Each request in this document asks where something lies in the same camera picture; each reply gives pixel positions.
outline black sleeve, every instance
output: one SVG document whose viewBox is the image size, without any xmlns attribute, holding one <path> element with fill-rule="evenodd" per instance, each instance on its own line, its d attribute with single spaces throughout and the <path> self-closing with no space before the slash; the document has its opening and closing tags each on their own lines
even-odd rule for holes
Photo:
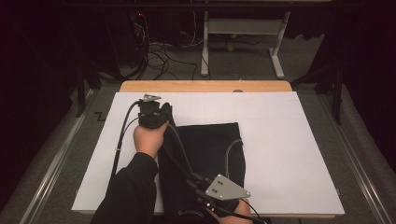
<svg viewBox="0 0 396 224">
<path fill-rule="evenodd" d="M 110 181 L 91 224 L 150 223 L 157 196 L 154 182 L 157 173 L 154 159 L 145 153 L 136 153 L 129 165 Z"/>
</svg>

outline person's right hand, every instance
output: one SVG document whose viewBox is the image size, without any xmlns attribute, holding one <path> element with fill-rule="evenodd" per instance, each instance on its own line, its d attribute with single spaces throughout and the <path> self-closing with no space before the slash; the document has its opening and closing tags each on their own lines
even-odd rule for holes
<svg viewBox="0 0 396 224">
<path fill-rule="evenodd" d="M 147 129 L 137 126 L 134 129 L 134 147 L 137 152 L 143 152 L 155 159 L 157 152 L 163 144 L 163 133 L 168 127 L 169 121 L 158 129 Z"/>
<path fill-rule="evenodd" d="M 247 203 L 242 202 L 242 200 L 239 200 L 238 206 L 235 208 L 235 213 L 246 216 L 246 217 L 251 217 L 250 213 L 250 207 L 248 206 Z M 210 209 L 206 208 L 206 210 L 212 215 L 218 222 L 219 224 L 253 224 L 252 220 L 247 220 L 243 219 L 240 217 L 233 217 L 233 216 L 227 216 L 227 217 L 218 217 L 214 212 L 212 212 Z"/>
</svg>

